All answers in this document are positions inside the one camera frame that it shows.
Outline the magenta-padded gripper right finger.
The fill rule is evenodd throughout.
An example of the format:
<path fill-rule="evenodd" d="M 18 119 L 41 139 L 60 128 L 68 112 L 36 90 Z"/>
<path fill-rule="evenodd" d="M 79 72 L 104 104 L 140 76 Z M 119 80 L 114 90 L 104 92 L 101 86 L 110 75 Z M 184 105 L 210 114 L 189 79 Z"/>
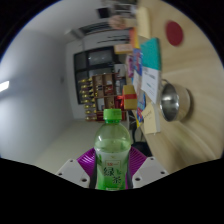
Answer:
<path fill-rule="evenodd" d="M 126 188 L 140 188 L 168 175 L 155 157 L 147 157 L 132 147 L 129 152 Z"/>

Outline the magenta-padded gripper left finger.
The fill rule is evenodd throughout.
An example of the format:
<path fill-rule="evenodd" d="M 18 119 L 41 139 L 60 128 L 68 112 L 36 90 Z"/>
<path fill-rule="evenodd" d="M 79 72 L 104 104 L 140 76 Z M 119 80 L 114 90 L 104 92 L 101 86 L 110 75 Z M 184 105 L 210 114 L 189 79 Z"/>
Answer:
<path fill-rule="evenodd" d="M 78 159 L 69 159 L 56 175 L 78 186 L 94 189 L 97 182 L 95 150 L 88 150 Z"/>

